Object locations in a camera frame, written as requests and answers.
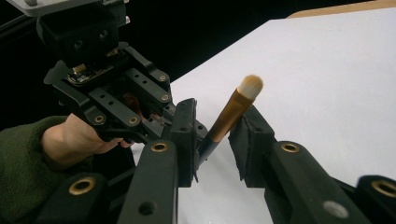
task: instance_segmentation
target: brush handle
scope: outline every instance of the brush handle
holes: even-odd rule
[[[218,146],[219,142],[213,142],[208,135],[205,136],[204,140],[202,141],[201,145],[198,147],[199,152],[199,165],[201,165],[215,148]]]
[[[220,112],[207,136],[214,142],[220,142],[253,104],[253,101],[254,100],[250,100],[243,96],[238,90],[235,90],[230,100],[227,102],[227,105],[224,106]]]

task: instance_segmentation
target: brush bristles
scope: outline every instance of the brush bristles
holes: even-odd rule
[[[237,88],[238,92],[248,98],[249,100],[256,99],[256,96],[259,95],[260,91],[262,91],[262,79],[255,75],[250,75],[245,77],[242,81],[241,85]]]

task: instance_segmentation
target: hole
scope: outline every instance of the hole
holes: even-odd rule
[[[140,204],[139,213],[143,216],[150,216],[155,212],[155,204],[152,202],[145,202]]]
[[[168,145],[166,145],[165,143],[157,143],[151,147],[151,150],[155,152],[163,152],[166,149],[168,149]]]
[[[300,149],[299,149],[296,145],[291,144],[291,143],[284,143],[284,144],[282,144],[280,147],[281,147],[283,150],[285,150],[285,151],[287,151],[287,152],[291,152],[291,153],[295,153],[295,152],[300,151]]]
[[[108,38],[110,32],[108,30],[103,30],[100,34],[99,34],[99,39],[104,41]]]
[[[74,49],[75,50],[81,50],[84,48],[84,41],[82,40],[77,40],[74,44]]]
[[[161,99],[164,100],[164,101],[166,101],[166,100],[169,99],[169,96],[168,96],[168,95],[163,95],[163,96],[161,96]]]
[[[105,118],[104,118],[103,116],[97,116],[97,117],[95,118],[95,122],[96,122],[96,123],[100,123],[100,122],[102,122],[104,119],[105,119]]]
[[[73,195],[81,195],[87,193],[95,187],[95,184],[95,178],[90,176],[83,177],[70,186],[69,193]]]
[[[85,189],[90,185],[90,182],[88,181],[83,181],[83,182],[79,182],[75,185],[76,189]]]
[[[137,118],[130,118],[130,119],[129,119],[129,122],[130,122],[130,123],[136,123],[136,122],[137,122]]]
[[[396,186],[386,180],[373,181],[372,187],[390,198],[396,198]]]

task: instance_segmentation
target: white surface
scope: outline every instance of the white surface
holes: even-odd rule
[[[268,21],[173,83],[208,129],[249,74],[277,140],[305,146],[333,177],[396,179],[396,8]],[[179,190],[179,223],[271,223],[264,189],[239,181],[228,139]]]

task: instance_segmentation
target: finger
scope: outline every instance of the finger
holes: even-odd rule
[[[75,114],[70,114],[65,123],[66,133],[73,134],[81,142],[103,142],[97,135],[96,131],[85,121],[77,117]]]
[[[106,153],[109,150],[113,149],[114,147],[117,146],[117,144],[119,143],[118,139],[113,139],[109,142],[105,142],[103,143],[101,146],[99,146],[99,148],[97,148],[94,153],[95,154],[102,154],[102,153]]]
[[[120,141],[120,146],[122,146],[122,147],[130,147],[133,144],[134,144],[134,142],[128,143],[125,140]]]

